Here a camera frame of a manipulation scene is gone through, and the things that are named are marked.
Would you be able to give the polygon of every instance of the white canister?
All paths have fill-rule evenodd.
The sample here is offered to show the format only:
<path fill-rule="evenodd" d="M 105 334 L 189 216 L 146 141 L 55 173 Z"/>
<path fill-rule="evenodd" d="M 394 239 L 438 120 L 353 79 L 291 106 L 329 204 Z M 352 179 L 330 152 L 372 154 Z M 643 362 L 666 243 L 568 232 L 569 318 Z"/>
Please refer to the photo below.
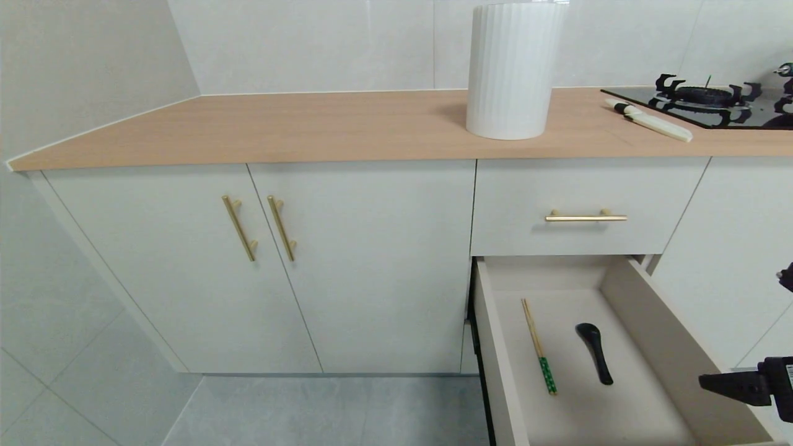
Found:
<path fill-rule="evenodd" d="M 468 78 L 469 132 L 524 140 L 545 131 L 567 2 L 477 6 Z"/>

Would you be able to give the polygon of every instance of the black glass cooktop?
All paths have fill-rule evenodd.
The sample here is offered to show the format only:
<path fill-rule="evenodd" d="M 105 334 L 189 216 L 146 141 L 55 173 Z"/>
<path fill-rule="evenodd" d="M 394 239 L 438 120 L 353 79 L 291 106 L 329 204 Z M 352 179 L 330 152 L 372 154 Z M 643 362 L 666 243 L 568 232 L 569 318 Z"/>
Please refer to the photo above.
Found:
<path fill-rule="evenodd" d="M 763 91 L 759 83 L 738 87 L 686 87 L 661 75 L 653 87 L 609 87 L 601 91 L 678 117 L 705 129 L 793 129 L 793 80 L 784 90 Z"/>

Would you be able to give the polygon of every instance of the chopsticks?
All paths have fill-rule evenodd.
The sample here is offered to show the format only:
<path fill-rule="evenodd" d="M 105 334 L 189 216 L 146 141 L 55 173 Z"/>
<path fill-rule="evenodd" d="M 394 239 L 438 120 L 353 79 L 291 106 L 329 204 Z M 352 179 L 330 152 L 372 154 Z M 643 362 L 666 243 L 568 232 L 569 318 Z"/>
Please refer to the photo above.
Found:
<path fill-rule="evenodd" d="M 548 359 L 545 357 L 545 354 L 542 353 L 542 346 L 540 345 L 540 338 L 537 336 L 537 329 L 534 327 L 534 319 L 531 317 L 531 313 L 529 312 L 529 302 L 526 299 L 520 299 L 523 303 L 523 312 L 526 314 L 526 323 L 529 325 L 529 333 L 531 333 L 531 340 L 534 342 L 534 350 L 537 352 L 537 359 L 540 362 L 540 369 L 542 369 L 542 377 L 545 378 L 546 387 L 548 387 L 548 393 L 555 395 L 556 394 L 556 383 L 554 382 L 554 376 L 550 373 L 550 365 L 548 365 Z"/>

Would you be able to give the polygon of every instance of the open drawer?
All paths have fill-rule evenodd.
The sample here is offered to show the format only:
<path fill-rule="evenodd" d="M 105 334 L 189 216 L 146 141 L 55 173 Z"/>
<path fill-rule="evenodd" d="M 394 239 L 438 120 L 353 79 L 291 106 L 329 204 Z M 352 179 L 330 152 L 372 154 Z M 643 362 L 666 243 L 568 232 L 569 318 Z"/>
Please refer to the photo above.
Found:
<path fill-rule="evenodd" d="M 556 395 L 546 388 L 523 298 Z M 499 446 L 786 444 L 770 420 L 699 388 L 699 375 L 720 370 L 632 259 L 480 258 L 472 307 L 488 426 Z M 598 380 L 575 331 L 581 322 L 600 329 L 612 386 Z"/>

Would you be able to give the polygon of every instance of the knife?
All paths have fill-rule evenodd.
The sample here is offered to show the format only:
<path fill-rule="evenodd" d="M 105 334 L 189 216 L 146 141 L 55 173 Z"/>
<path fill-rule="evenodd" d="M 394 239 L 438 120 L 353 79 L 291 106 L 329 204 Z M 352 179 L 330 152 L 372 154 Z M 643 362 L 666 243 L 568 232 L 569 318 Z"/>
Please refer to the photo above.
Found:
<path fill-rule="evenodd" d="M 694 139 L 694 135 L 688 129 L 680 127 L 677 124 L 673 124 L 669 121 L 663 120 L 659 117 L 654 117 L 644 113 L 640 109 L 632 106 L 631 104 L 623 101 L 618 101 L 617 99 L 606 99 L 606 103 L 614 108 L 617 113 L 622 114 L 628 121 L 635 122 L 642 127 L 646 127 L 647 129 L 655 130 L 656 132 L 670 136 L 675 138 L 676 140 L 681 140 L 684 142 L 688 142 Z"/>

